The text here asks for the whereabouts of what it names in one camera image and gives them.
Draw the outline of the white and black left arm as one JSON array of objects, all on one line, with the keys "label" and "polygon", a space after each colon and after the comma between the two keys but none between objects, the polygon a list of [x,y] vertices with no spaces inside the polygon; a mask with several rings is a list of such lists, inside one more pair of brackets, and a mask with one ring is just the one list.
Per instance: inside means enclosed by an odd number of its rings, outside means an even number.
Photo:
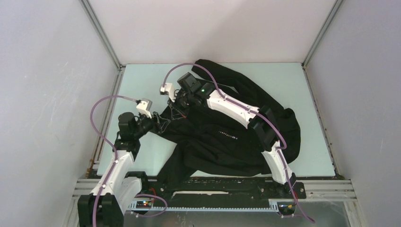
[{"label": "white and black left arm", "polygon": [[156,113],[125,112],[118,117],[119,130],[113,144],[113,158],[98,184],[78,200],[81,227],[122,227],[124,214],[135,198],[149,192],[144,172],[128,176],[140,149],[140,138],[159,129]]}]

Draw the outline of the black jacket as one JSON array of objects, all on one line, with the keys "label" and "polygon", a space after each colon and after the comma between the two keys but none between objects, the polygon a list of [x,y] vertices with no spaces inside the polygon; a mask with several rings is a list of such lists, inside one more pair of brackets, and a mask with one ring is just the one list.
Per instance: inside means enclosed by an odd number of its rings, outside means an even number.
[{"label": "black jacket", "polygon": [[[288,163],[300,153],[301,129],[294,111],[284,108],[247,76],[210,60],[199,59],[192,67],[204,84],[214,78],[225,93],[246,104],[272,110],[288,147],[283,151]],[[172,155],[157,174],[157,180],[177,185],[196,171],[212,175],[252,177],[270,174],[262,156],[259,139],[237,121],[203,106],[183,109],[187,119],[171,120],[167,107],[160,116],[170,120],[162,138],[175,143]]]}]

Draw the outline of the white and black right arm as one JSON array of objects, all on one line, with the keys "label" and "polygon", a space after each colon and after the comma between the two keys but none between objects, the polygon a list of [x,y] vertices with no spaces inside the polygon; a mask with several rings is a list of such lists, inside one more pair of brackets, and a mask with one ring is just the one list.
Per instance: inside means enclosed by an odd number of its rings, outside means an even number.
[{"label": "white and black right arm", "polygon": [[160,93],[167,94],[175,104],[185,107],[204,106],[223,113],[252,132],[263,147],[262,156],[271,170],[273,181],[276,182],[276,194],[286,198],[293,193],[296,175],[283,154],[288,145],[278,126],[274,124],[269,108],[259,108],[235,99],[220,89],[215,80],[201,84],[189,72],[181,76],[177,83],[183,92],[182,101],[173,94],[174,86],[171,83],[165,82],[160,88]]}]

